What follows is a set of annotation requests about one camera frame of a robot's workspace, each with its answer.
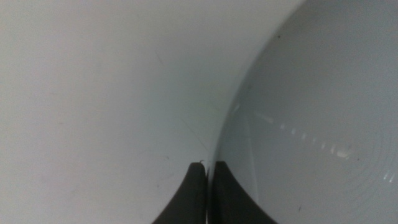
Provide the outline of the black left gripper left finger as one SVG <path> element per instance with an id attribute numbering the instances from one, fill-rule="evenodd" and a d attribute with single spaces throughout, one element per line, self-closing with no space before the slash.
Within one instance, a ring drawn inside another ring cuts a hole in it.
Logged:
<path id="1" fill-rule="evenodd" d="M 205 224 L 207 178 L 200 162 L 189 165 L 180 187 L 153 224 Z"/>

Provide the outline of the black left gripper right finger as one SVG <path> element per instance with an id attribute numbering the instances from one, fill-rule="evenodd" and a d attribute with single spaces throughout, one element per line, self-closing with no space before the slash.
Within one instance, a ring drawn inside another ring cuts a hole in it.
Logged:
<path id="1" fill-rule="evenodd" d="M 215 164 L 210 205 L 214 224 L 276 224 L 240 186 L 227 163 Z"/>

